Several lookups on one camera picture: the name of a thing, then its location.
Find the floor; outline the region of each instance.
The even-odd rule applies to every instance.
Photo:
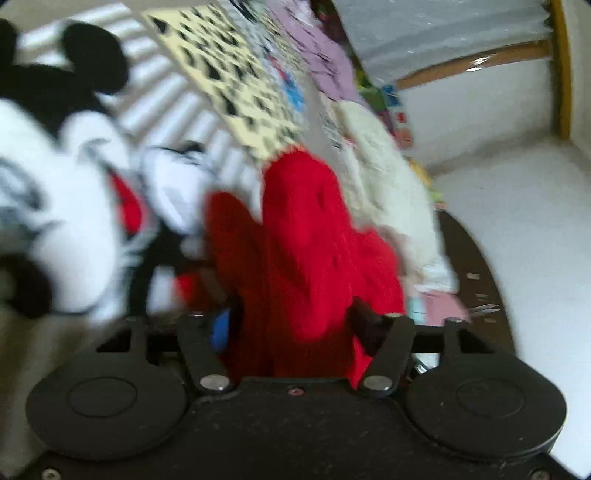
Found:
[[[436,178],[497,277],[520,357],[567,399],[553,455],[581,478],[591,472],[590,172],[591,159],[547,138]]]

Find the screw hole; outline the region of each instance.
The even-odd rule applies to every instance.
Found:
[[[550,480],[550,473],[544,469],[536,469],[530,474],[530,480]]]
[[[291,387],[287,393],[291,396],[291,397],[301,397],[302,395],[304,395],[306,393],[306,391],[302,388],[302,387]]]
[[[61,480],[61,474],[53,468],[46,468],[41,473],[41,480]]]

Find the mickey mouse ear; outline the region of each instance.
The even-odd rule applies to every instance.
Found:
[[[127,59],[111,33],[94,25],[72,23],[64,30],[61,44],[76,74],[94,91],[113,94],[127,84]]]
[[[18,31],[8,20],[0,20],[0,69],[12,65],[17,49]]]
[[[0,270],[12,285],[10,298],[3,299],[20,315],[37,319],[51,311],[53,289],[46,274],[24,254],[0,255]]]

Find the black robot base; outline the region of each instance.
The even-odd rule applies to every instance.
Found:
[[[564,398],[535,370],[464,323],[352,317],[364,346],[384,332],[357,390],[233,383],[208,345],[214,315],[123,320],[31,392],[27,418],[48,451],[20,479],[574,479],[548,455]],[[439,365],[419,374],[417,352]]]

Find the blue object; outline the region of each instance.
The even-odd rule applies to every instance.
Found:
[[[230,309],[222,310],[213,321],[212,334],[209,337],[213,351],[223,352],[228,347],[230,338]]]
[[[283,89],[285,90],[285,94],[287,95],[288,100],[293,105],[293,107],[299,112],[304,112],[304,107],[306,103],[304,101],[304,96],[300,92],[299,87],[293,81],[291,76],[286,73],[285,78],[283,80]]]
[[[386,85],[382,87],[381,90],[386,107],[400,106],[400,101],[398,100],[398,91],[394,85]]]

